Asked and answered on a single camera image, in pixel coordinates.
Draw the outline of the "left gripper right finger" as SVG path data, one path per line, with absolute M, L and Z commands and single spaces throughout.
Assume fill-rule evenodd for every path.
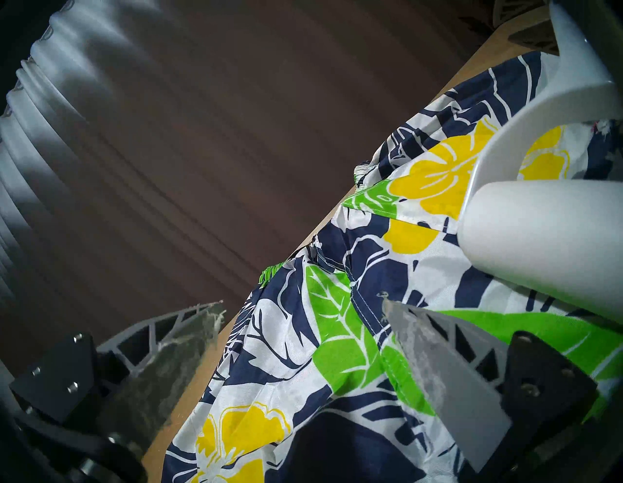
M 597 384 L 535 334 L 509 343 L 456 316 L 383 300 L 416 385 L 462 451 L 460 475 L 543 475 L 582 432 Z

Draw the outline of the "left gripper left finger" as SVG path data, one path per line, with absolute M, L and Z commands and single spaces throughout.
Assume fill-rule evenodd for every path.
M 138 322 L 97 345 L 86 331 L 56 343 L 9 383 L 24 412 L 143 453 L 192 380 L 225 321 L 222 301 Z

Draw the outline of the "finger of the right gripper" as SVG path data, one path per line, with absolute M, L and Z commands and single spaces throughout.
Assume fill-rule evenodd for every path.
M 546 5 L 543 0 L 496 0 L 493 6 L 493 25 L 500 26 L 528 11 Z
M 551 55 L 559 55 L 558 44 L 551 22 L 540 22 L 509 35 L 508 40 L 516 45 L 538 50 Z

